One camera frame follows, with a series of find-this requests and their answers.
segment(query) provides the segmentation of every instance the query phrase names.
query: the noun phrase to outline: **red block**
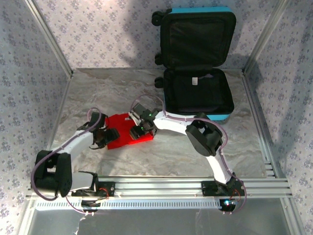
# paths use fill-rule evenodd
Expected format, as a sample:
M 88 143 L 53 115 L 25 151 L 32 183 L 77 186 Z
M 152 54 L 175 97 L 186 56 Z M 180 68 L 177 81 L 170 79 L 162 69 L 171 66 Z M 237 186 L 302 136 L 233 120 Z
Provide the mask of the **red block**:
M 153 140 L 153 136 L 150 133 L 137 140 L 132 139 L 130 130 L 135 125 L 135 122 L 128 118 L 128 114 L 115 114 L 106 119 L 106 125 L 108 125 L 109 128 L 116 128 L 120 134 L 120 138 L 108 144 L 108 149 Z

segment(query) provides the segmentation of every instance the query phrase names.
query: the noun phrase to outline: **open suitcase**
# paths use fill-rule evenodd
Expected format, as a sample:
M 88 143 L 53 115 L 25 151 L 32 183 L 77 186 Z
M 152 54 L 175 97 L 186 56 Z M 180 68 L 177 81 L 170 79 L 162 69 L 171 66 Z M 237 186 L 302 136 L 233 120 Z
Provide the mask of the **open suitcase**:
M 161 26 L 155 63 L 167 69 L 155 87 L 164 89 L 166 110 L 227 120 L 234 103 L 224 72 L 214 67 L 227 58 L 235 15 L 228 7 L 173 8 L 153 13 L 152 24 Z

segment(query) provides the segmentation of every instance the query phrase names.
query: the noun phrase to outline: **floral wallpaper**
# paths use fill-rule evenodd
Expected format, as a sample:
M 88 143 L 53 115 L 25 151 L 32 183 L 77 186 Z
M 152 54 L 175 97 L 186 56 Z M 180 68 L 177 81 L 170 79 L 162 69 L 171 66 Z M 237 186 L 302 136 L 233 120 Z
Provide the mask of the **floral wallpaper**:
M 155 11 L 228 6 L 237 17 L 222 68 L 243 68 L 276 0 L 36 0 L 72 68 L 154 69 L 160 51 Z
M 313 234 L 313 2 L 293 0 L 249 78 L 307 234 Z
M 13 234 L 66 74 L 23 0 L 0 1 L 0 234 Z

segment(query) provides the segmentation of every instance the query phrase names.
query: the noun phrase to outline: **gray floor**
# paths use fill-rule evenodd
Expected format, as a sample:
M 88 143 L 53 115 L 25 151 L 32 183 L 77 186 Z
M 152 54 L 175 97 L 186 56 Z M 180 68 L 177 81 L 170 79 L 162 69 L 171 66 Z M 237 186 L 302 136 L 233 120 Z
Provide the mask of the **gray floor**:
M 90 107 L 111 116 L 129 111 L 141 94 L 156 94 L 154 78 L 162 70 L 78 70 L 71 82 L 53 146 L 67 140 L 87 121 Z M 235 110 L 224 127 L 229 142 L 224 149 L 230 167 L 238 176 L 265 177 L 256 126 L 239 72 L 226 72 Z M 144 97 L 147 108 L 160 107 L 156 99 Z M 74 171 L 99 175 L 213 176 L 207 160 L 199 155 L 185 135 L 159 131 L 153 141 L 119 149 L 85 150 L 73 163 Z

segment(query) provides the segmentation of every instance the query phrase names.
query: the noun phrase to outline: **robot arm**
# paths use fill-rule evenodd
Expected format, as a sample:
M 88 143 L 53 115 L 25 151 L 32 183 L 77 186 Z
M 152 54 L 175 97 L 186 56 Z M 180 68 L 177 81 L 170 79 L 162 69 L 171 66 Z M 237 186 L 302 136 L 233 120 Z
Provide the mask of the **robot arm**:
M 140 136 L 157 129 L 167 129 L 185 134 L 194 149 L 209 161 L 220 190 L 225 191 L 229 185 L 233 184 L 235 179 L 229 174 L 233 171 L 226 167 L 219 154 L 219 149 L 223 143 L 221 131 L 214 124 L 196 120 L 197 118 L 208 119 L 205 114 L 197 116 L 169 114 L 171 117 L 168 118 L 160 110 L 151 112 L 141 104 L 137 104 L 132 108 L 129 115 L 136 123 L 130 133 L 133 139 L 138 139 Z
M 99 113 L 93 112 L 89 122 L 79 127 L 70 138 L 75 138 L 69 144 L 62 144 L 63 148 L 41 164 L 35 172 L 35 186 L 40 192 L 65 197 L 69 192 L 83 189 L 84 191 L 97 192 L 97 174 L 91 172 L 72 173 L 72 161 L 85 149 L 96 144 L 98 148 L 105 147 L 108 143 L 119 138 L 116 129 L 104 127 L 106 115 L 101 115 L 100 122 L 90 131 L 80 135 L 93 126 L 99 119 Z M 36 163 L 52 151 L 42 150 L 38 153 Z

